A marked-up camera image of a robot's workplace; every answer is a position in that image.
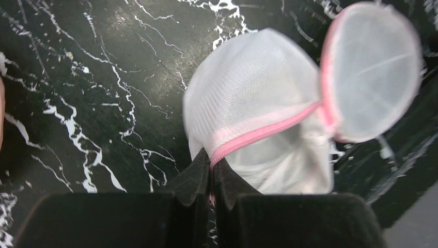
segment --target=zipper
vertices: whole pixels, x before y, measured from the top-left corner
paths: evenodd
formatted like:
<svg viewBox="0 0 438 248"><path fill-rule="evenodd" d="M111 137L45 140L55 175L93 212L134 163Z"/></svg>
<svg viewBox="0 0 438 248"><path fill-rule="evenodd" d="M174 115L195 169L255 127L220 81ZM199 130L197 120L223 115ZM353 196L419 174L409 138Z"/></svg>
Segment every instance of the zipper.
<svg viewBox="0 0 438 248"><path fill-rule="evenodd" d="M254 142L257 142L259 140L262 140L263 138L267 138L271 135L277 134L279 132L285 131L286 129L289 129L295 125L297 125L298 123L300 123L301 121L303 121L304 119L306 119L307 117L309 117L311 114L313 114L315 112L315 110L321 105L320 102L315 102L312 103L309 107L307 107L305 110L301 111L300 113L298 113L297 115L301 115L300 117L298 117L296 119L296 121L292 122L292 123L288 123L287 125L284 125L282 127L279 127L277 129L275 129L272 133L270 133L270 135L265 136L264 134L260 134L252 139L250 139L249 141L245 141L243 143L240 143L238 145L235 145L233 147L230 147L229 149L223 151L222 153L220 153L218 155L218 157L216 157L214 160L212 160L210 162L210 168L212 169L220 160L222 160L226 155L239 150L242 147L248 146Z"/></svg>

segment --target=marble countertop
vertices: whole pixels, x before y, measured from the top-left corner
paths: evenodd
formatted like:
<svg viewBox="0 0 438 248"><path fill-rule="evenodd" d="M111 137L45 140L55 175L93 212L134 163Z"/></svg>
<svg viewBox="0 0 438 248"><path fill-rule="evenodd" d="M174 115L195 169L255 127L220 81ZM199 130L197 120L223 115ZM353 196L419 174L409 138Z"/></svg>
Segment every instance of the marble countertop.
<svg viewBox="0 0 438 248"><path fill-rule="evenodd" d="M181 102L199 63L226 40L272 27L317 63L352 0L16 0L0 3L7 58L0 153L0 247L43 196L153 192L190 163ZM394 6L438 65L438 1ZM381 137L368 153L385 153ZM333 144L333 162L351 145ZM391 163L393 157L382 157ZM217 238L214 225L211 242Z"/></svg>

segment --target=round mesh bag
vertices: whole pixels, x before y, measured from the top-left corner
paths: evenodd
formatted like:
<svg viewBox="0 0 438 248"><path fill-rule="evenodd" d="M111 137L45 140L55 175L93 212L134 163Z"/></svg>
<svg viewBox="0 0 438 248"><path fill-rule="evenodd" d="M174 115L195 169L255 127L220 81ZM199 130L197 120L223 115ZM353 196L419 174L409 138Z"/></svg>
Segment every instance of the round mesh bag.
<svg viewBox="0 0 438 248"><path fill-rule="evenodd" d="M421 49L410 22L374 3L346 8L315 63L272 30L240 35L211 53L183 100L192 159L225 158L261 193L333 188L329 142L363 142L389 129L420 85Z"/></svg>

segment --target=pink zipper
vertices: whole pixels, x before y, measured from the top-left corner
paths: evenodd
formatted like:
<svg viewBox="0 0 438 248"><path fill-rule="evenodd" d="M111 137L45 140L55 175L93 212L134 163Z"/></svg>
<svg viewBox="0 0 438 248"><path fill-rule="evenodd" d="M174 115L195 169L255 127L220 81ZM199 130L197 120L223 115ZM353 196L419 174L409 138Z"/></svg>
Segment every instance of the pink zipper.
<svg viewBox="0 0 438 248"><path fill-rule="evenodd" d="M211 156L210 167L213 168L215 164L217 164L226 155L236 150L239 150L244 146L250 145L268 136L282 132L288 128L295 126L296 124L303 121L305 118L309 117L320 105L321 105L320 102L312 103L305 110L301 111L300 113L298 113L297 115L291 118L252 131L250 133L243 134L242 136L239 136L225 143L224 145L222 145L216 151L213 152L213 155Z"/></svg>

